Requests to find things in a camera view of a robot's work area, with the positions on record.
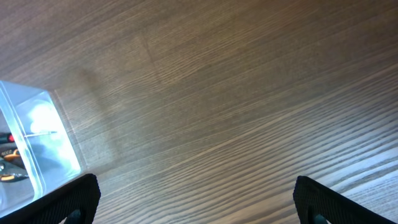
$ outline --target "brown wood grain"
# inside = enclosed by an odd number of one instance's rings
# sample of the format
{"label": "brown wood grain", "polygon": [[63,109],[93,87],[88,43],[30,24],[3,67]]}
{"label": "brown wood grain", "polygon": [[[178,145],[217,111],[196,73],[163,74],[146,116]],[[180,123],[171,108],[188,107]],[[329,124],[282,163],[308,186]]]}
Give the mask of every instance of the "brown wood grain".
{"label": "brown wood grain", "polygon": [[398,222],[397,1],[0,4],[0,78],[57,96],[95,223],[298,223],[298,175]]}

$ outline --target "clear plastic container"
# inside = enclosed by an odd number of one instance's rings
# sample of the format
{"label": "clear plastic container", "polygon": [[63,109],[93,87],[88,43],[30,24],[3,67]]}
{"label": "clear plastic container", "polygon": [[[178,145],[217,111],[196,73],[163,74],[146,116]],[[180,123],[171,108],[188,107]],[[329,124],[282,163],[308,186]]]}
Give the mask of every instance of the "clear plastic container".
{"label": "clear plastic container", "polygon": [[29,175],[0,182],[3,217],[73,180],[81,166],[47,91],[0,81],[0,109]]}

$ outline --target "plastic bin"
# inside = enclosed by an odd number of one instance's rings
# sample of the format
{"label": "plastic bin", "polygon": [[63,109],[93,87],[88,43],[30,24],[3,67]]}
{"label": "plastic bin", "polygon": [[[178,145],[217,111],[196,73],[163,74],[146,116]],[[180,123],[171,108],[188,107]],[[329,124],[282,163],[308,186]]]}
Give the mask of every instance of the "plastic bin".
{"label": "plastic bin", "polygon": [[3,217],[71,181],[81,166],[47,91],[0,81],[0,109],[29,175],[0,183]]}

